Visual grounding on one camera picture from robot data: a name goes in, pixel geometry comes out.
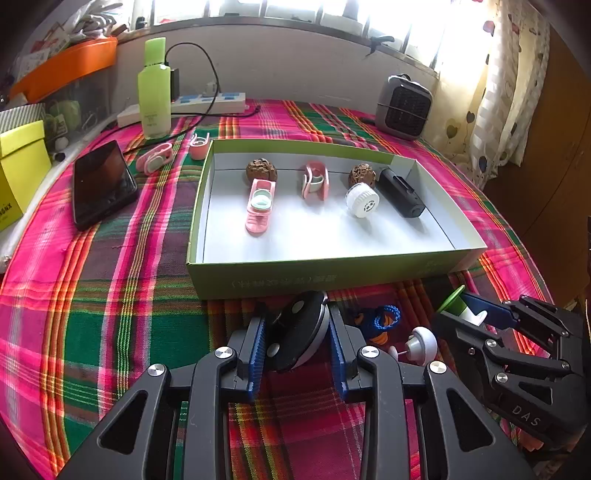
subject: orange tray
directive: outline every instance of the orange tray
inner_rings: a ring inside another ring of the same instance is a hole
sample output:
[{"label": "orange tray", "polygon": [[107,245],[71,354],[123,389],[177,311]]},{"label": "orange tray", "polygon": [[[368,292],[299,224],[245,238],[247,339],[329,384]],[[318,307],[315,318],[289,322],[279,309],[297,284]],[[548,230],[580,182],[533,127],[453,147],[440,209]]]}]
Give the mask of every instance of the orange tray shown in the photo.
[{"label": "orange tray", "polygon": [[115,64],[117,38],[92,40],[70,47],[39,65],[13,85],[10,98],[19,93],[36,103],[70,82]]}]

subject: green cardboard box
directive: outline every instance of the green cardboard box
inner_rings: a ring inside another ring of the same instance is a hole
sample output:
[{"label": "green cardboard box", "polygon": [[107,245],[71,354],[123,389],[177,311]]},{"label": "green cardboard box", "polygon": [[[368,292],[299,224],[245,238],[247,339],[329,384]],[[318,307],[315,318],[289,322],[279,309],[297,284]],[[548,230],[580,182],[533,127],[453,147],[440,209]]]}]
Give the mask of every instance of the green cardboard box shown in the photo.
[{"label": "green cardboard box", "polygon": [[[245,167],[266,158],[278,170],[269,227],[245,228],[250,184]],[[323,162],[329,197],[301,195],[304,166]],[[366,218],[345,204],[351,168],[369,163],[406,179],[426,209],[403,218],[376,187]],[[187,250],[201,299],[335,290],[422,278],[470,267],[486,249],[462,210],[413,159],[363,148],[292,140],[214,140],[202,167]]]}]

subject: black round object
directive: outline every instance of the black round object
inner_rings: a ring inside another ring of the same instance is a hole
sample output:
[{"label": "black round object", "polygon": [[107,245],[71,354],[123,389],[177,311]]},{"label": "black round object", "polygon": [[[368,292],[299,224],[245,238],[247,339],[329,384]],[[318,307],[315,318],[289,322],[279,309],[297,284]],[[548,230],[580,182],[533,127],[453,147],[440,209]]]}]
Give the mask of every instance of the black round object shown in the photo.
[{"label": "black round object", "polygon": [[295,296],[283,308],[268,326],[267,368],[278,372],[290,370],[318,350],[329,325],[327,302],[326,292],[309,290]]}]

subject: curtain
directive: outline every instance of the curtain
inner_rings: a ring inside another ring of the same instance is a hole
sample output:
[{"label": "curtain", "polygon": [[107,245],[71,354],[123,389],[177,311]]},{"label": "curtain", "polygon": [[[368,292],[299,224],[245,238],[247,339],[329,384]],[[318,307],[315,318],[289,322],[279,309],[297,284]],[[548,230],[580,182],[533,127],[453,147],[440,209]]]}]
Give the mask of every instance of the curtain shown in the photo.
[{"label": "curtain", "polygon": [[482,189],[521,164],[550,30],[525,0],[456,0],[449,15],[423,137]]}]

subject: blue braided cord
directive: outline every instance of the blue braided cord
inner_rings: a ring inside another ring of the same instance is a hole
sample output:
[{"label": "blue braided cord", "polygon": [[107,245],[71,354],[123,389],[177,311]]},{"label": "blue braided cord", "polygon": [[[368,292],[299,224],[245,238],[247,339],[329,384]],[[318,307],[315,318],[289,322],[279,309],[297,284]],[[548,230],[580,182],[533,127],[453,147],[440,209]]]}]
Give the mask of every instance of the blue braided cord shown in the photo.
[{"label": "blue braided cord", "polygon": [[[398,310],[394,305],[384,305],[383,307],[376,309],[376,312],[380,310],[381,313],[379,315],[376,315],[374,318],[374,328],[379,332],[387,332],[388,330],[396,327],[396,325],[400,321],[400,310]],[[382,325],[381,321],[384,316],[384,312],[391,313],[394,317],[394,321],[391,325]]]}]

